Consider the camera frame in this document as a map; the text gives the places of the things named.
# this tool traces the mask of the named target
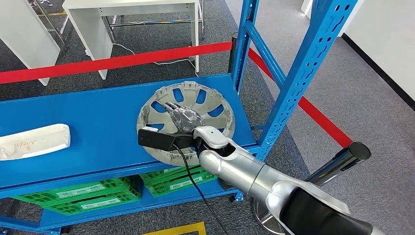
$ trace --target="white object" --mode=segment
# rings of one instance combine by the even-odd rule
[[[0,137],[0,160],[16,160],[55,152],[70,145],[69,127],[45,126]]]
[[[365,0],[346,34],[415,99],[415,1]]]
[[[310,19],[311,18],[311,8],[313,5],[313,0],[304,0],[301,5],[301,11]]]
[[[192,45],[199,45],[198,0],[65,0],[63,8],[92,60],[111,57],[113,44],[103,16],[189,12]],[[196,72],[199,72],[199,56],[195,57]],[[105,80],[107,70],[98,72]]]
[[[28,69],[55,65],[60,49],[27,1],[2,1],[0,22],[0,39]]]

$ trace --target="red barrier tape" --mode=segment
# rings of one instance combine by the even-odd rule
[[[0,84],[35,80],[45,77],[67,76],[98,70],[116,69],[152,62],[186,58],[194,55],[209,54],[230,50],[232,42],[213,43],[195,47],[182,47],[159,50],[136,55],[119,56],[109,59],[84,61],[43,68],[0,72]]]
[[[270,71],[265,65],[264,60],[251,48],[248,51],[249,58],[266,73],[273,81]],[[320,112],[310,101],[304,96],[299,100],[299,106],[306,112],[323,130],[325,130],[341,147],[346,148],[353,141],[341,131],[334,123],[332,123],[322,112]]]

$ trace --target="white wall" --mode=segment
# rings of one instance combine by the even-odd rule
[[[357,12],[359,12],[359,9],[362,6],[362,4],[363,4],[364,1],[365,0],[357,0],[357,3],[354,6],[353,10],[351,11],[351,13],[350,13],[350,15],[349,15],[349,17],[348,17],[345,25],[343,25],[342,30],[340,30],[340,33],[339,33],[338,37],[341,37],[343,35],[343,33],[347,30],[347,28],[350,25],[350,22],[352,22],[354,16],[356,16]]]
[[[415,99],[415,1],[365,0],[346,34]]]

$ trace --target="black cable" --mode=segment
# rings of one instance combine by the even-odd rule
[[[200,188],[197,186],[197,184],[194,182],[192,175],[190,173],[189,170],[189,165],[187,164],[187,160],[186,157],[184,156],[183,152],[181,149],[179,149],[175,144],[172,144],[172,146],[177,149],[177,151],[180,153],[180,155],[183,158],[184,161],[184,165],[186,166],[186,170],[187,170],[187,174],[189,175],[189,178],[191,180],[191,182],[193,183],[193,185],[195,186],[195,188],[197,189],[197,191],[199,192],[200,196],[202,197],[203,201],[206,203],[207,208],[209,208],[210,212],[212,212],[213,216],[215,216],[216,220],[218,221],[218,223],[220,224],[220,226],[222,227],[223,231],[225,232],[226,235],[229,235],[228,232],[226,231],[225,227],[223,226],[222,222],[219,220],[219,218],[216,216],[215,212],[212,210],[212,208],[210,208],[208,201],[206,200],[205,196],[203,196],[202,191],[200,191]]]

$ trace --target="white cable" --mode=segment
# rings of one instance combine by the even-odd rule
[[[185,61],[185,60],[189,61],[190,64],[195,68],[195,75],[198,77],[198,75],[196,73],[196,66],[194,66],[194,64],[189,59],[182,59],[182,60],[176,60],[176,61],[173,61],[173,62],[165,62],[165,63],[157,63],[157,62],[153,62],[153,63],[156,64],[156,65],[169,65],[169,64],[174,64],[176,62]]]
[[[113,43],[113,45],[117,45],[117,46],[120,46],[120,47],[122,47],[122,48],[124,48],[124,49],[126,49],[127,51],[130,51],[133,55],[135,55],[135,53],[132,51],[132,50],[130,50],[130,49],[128,49],[128,48],[126,48],[125,46],[123,46],[123,45],[121,45],[121,44],[118,44],[118,43]],[[156,64],[156,65],[169,65],[169,64],[174,64],[174,63],[176,63],[176,62],[180,62],[180,61],[185,61],[185,60],[187,60],[188,62],[190,62],[190,64],[195,68],[195,75],[198,77],[198,75],[197,75],[197,73],[196,73],[196,66],[194,66],[194,64],[191,62],[191,60],[189,60],[189,59],[182,59],[182,60],[176,60],[176,61],[173,61],[173,62],[164,62],[164,63],[157,63],[157,62],[153,62],[154,64]]]
[[[126,50],[130,51],[133,55],[135,55],[135,53],[134,53],[132,50],[130,50],[130,49],[128,49],[128,48],[126,48],[125,46],[123,46],[123,45],[121,45],[121,44],[118,44],[118,43],[113,43],[113,45],[120,46],[120,47],[122,47],[122,48],[124,48],[124,49],[126,49]]]

